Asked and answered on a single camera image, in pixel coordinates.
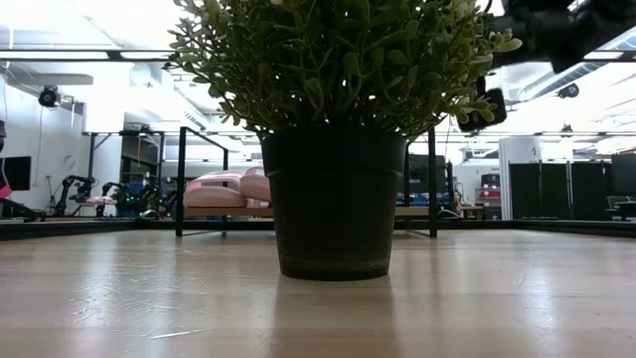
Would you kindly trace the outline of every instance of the white column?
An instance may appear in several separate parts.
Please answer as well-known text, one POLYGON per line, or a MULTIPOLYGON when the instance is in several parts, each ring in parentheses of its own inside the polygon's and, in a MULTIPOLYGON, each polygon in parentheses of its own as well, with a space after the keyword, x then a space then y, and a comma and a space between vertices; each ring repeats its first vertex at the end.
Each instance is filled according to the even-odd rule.
POLYGON ((499 140, 501 212, 504 220, 513 219, 510 164, 536 163, 539 162, 541 158, 541 140, 538 136, 508 137, 499 140))
MULTIPOLYGON (((108 64, 95 71, 84 107, 84 131, 118 132, 123 129, 131 68, 129 64, 108 64)), ((103 138, 99 136, 95 144, 103 138)), ((92 195, 101 195, 101 186, 107 182, 118 183, 120 170, 121 137, 113 135, 94 151, 92 176, 98 185, 92 195)), ((106 207, 104 214, 114 214, 114 208, 106 207)))

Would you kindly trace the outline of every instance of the table surface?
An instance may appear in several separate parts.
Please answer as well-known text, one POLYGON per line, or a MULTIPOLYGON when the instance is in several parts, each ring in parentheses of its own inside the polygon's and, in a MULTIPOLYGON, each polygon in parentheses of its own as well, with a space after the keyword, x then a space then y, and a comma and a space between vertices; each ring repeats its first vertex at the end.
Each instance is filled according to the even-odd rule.
POLYGON ((634 357, 636 243, 398 233, 391 273, 279 274, 273 233, 0 243, 0 347, 47 357, 634 357))

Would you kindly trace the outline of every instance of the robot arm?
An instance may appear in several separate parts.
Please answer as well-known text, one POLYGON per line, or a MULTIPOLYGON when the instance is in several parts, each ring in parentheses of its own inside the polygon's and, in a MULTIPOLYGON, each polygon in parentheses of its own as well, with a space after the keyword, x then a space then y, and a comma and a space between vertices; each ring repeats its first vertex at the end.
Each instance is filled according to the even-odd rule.
POLYGON ((67 199, 69 199, 69 190, 76 181, 80 182, 78 186, 78 194, 76 200, 79 198, 88 198, 90 196, 90 189, 95 183, 94 178, 84 178, 77 175, 69 175, 62 181, 62 195, 56 205, 56 216, 64 216, 67 209, 67 199))
POLYGON ((104 184, 101 187, 101 196, 102 197, 108 196, 108 192, 110 191, 110 189, 112 187, 118 188, 119 190, 123 190, 123 185, 121 185, 119 183, 109 182, 109 183, 104 184))
POLYGON ((495 68, 550 61, 555 72, 636 26, 636 0, 586 0, 569 11, 572 0, 503 0, 505 15, 491 19, 491 30, 512 29, 524 47, 495 57, 495 68))

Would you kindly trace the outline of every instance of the duct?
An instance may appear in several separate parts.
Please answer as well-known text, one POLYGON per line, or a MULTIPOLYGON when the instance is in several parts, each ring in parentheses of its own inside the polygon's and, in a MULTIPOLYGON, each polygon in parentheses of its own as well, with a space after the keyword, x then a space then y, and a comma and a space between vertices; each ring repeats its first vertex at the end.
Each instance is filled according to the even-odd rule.
POLYGON ((206 130, 210 120, 203 116, 182 94, 174 88, 174 80, 170 74, 159 66, 137 64, 130 71, 130 86, 133 88, 164 89, 173 95, 181 106, 183 120, 196 125, 198 130, 206 130))
MULTIPOLYGON (((633 28, 625 34, 619 36, 612 42, 603 46, 601 50, 618 50, 633 51, 636 49, 636 28, 633 28)), ((565 86, 581 79, 583 76, 589 75, 598 69, 607 66, 609 63, 583 63, 560 73, 550 73, 533 83, 523 87, 516 98, 511 100, 528 101, 536 99, 542 95, 555 92, 565 86)))

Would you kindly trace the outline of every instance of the black storage locker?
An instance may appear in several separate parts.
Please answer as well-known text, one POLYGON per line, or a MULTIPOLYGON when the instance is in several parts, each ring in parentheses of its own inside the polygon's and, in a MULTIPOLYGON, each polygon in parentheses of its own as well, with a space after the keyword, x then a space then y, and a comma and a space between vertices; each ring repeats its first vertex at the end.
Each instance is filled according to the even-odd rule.
POLYGON ((605 211, 612 195, 612 167, 605 162, 571 164, 572 212, 575 220, 611 220, 605 211))
POLYGON ((567 165, 541 164, 541 217, 570 219, 567 165))
POLYGON ((540 209, 539 164, 510 164, 513 219, 536 218, 540 209))

